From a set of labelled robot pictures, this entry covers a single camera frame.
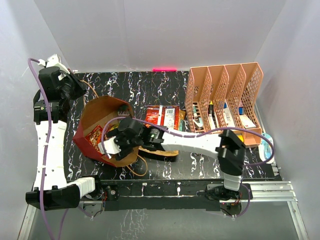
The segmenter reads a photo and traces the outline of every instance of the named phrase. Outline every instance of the black marble table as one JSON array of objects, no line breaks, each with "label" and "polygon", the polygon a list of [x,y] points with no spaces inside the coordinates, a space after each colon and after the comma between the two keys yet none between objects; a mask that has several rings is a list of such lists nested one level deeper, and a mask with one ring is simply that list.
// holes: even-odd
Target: black marble table
[{"label": "black marble table", "polygon": [[[78,73],[77,77],[90,83],[98,95],[109,95],[132,106],[135,117],[145,119],[148,105],[179,105],[185,109],[185,94],[188,81],[188,71],[174,72],[103,72]],[[85,101],[95,98],[90,89],[84,96]],[[146,158],[148,172],[140,177],[133,175],[126,167],[113,167],[108,164],[89,159],[82,155],[72,141],[77,131],[82,109],[83,98],[71,102],[68,116],[68,127],[64,143],[64,171],[68,181],[73,181],[85,175],[99,175],[104,180],[219,180],[222,173],[217,159],[204,155],[180,152],[174,158],[162,159]],[[188,121],[184,120],[185,130],[188,132]],[[261,161],[258,148],[246,150],[245,162]],[[145,165],[138,160],[132,166],[135,172],[143,173]],[[245,179],[266,180],[275,177],[272,166],[265,164],[246,168]]]}]

